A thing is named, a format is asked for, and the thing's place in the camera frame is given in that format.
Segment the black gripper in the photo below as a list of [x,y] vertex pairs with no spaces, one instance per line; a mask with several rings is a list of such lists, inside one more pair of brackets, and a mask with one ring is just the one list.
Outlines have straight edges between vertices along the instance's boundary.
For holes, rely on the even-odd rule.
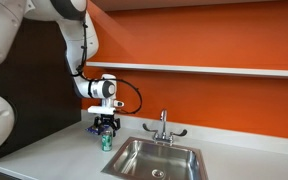
[[113,129],[113,137],[116,137],[117,130],[120,129],[120,119],[115,118],[113,115],[102,114],[95,117],[94,125],[96,127],[97,134],[101,133],[101,129],[103,129],[105,125],[110,126]]

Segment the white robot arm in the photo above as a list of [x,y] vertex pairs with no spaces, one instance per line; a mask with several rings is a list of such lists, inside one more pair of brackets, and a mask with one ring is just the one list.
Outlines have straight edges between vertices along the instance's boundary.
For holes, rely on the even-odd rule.
[[71,125],[47,114],[64,94],[102,99],[103,84],[82,75],[99,43],[89,0],[0,0],[0,157]]

